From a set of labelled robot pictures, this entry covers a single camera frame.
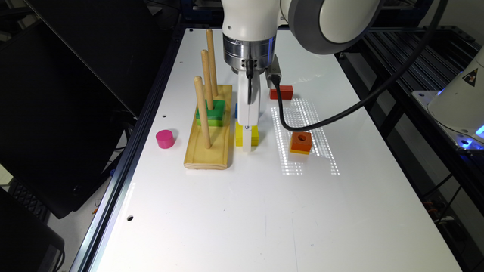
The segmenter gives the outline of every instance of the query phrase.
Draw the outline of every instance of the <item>orange block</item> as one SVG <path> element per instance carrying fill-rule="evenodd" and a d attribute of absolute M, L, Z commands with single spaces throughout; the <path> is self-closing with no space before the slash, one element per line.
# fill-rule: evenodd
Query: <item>orange block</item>
<path fill-rule="evenodd" d="M 290 152 L 309 154 L 312 146 L 312 138 L 310 132 L 293 132 L 290 139 Z"/>
<path fill-rule="evenodd" d="M 293 86 L 280 86 L 281 99 L 291 100 L 293 99 L 294 89 Z M 271 99 L 278 99 L 278 92 L 275 89 L 271 89 L 271 94 L 269 95 Z"/>

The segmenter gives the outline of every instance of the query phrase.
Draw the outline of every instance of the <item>pink cup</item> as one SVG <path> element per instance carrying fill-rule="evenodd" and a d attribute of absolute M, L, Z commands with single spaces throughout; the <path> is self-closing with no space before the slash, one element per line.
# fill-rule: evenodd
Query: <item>pink cup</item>
<path fill-rule="evenodd" d="M 173 133 L 169 130 L 162 130 L 157 133 L 158 146 L 167 149 L 175 144 L 175 139 L 173 138 Z"/>

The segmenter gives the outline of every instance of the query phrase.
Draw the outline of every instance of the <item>wooden peg board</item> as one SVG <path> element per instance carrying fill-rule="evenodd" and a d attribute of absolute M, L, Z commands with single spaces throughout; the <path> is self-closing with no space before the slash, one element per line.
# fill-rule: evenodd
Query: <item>wooden peg board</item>
<path fill-rule="evenodd" d="M 198 107 L 196 107 L 187 153 L 185 154 L 185 168 L 213 170 L 224 170 L 227 168 L 232 85 L 218 85 L 217 90 L 219 91 L 219 96 L 213 99 L 225 101 L 224 125 L 222 127 L 209 127 L 212 147 L 209 149 L 205 148 L 202 129 L 197 125 L 196 114 Z"/>

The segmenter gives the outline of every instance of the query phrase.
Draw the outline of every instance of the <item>white table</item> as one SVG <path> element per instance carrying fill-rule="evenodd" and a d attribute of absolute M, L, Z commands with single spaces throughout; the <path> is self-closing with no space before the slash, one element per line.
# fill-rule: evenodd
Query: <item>white table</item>
<path fill-rule="evenodd" d="M 218 82 L 236 91 L 220 30 L 214 39 Z M 309 121 L 314 109 L 323 119 L 358 101 L 334 56 L 310 54 L 288 31 L 276 42 L 281 84 L 294 87 L 292 107 L 312 113 Z M 187 30 L 93 270 L 461 270 L 365 110 L 315 131 L 318 152 L 289 155 L 262 80 L 260 145 L 231 147 L 224 171 L 184 168 L 204 48 L 205 31 Z M 155 139 L 163 129 L 176 137 L 168 150 Z"/>

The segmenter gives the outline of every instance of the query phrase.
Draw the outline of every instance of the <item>green block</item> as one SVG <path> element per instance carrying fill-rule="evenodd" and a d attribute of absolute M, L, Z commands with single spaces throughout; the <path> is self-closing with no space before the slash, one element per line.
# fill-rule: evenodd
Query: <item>green block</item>
<path fill-rule="evenodd" d="M 213 101 L 213 110 L 208 110 L 208 108 L 206 109 L 206 117 L 209 121 L 210 120 L 223 121 L 224 112 L 225 112 L 225 101 L 214 100 Z M 197 119 L 200 119 L 200 114 L 198 113 L 198 110 L 197 110 Z"/>
<path fill-rule="evenodd" d="M 197 119 L 197 125 L 200 125 L 200 120 Z M 209 120 L 209 126 L 224 126 L 224 120 Z"/>

